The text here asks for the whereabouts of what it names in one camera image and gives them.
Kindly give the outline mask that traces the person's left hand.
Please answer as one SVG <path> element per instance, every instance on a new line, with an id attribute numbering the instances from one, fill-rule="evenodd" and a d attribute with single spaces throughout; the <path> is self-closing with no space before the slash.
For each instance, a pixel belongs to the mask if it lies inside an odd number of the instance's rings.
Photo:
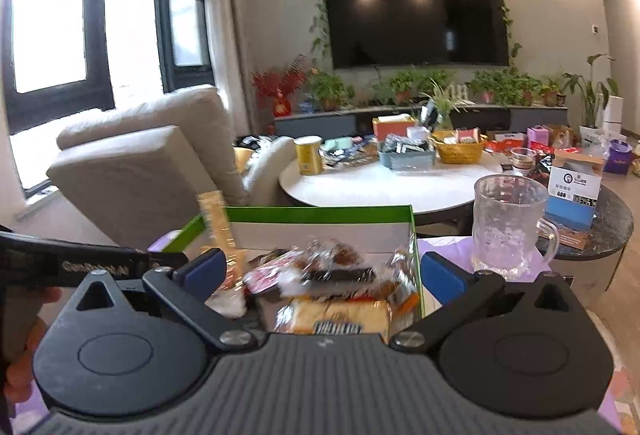
<path id="1" fill-rule="evenodd" d="M 34 357 L 35 350 L 46 331 L 46 322 L 36 316 L 26 337 L 21 357 L 6 369 L 6 384 L 3 386 L 3 394 L 9 403 L 14 405 L 26 403 L 32 395 L 32 379 L 34 378 L 32 357 Z"/>

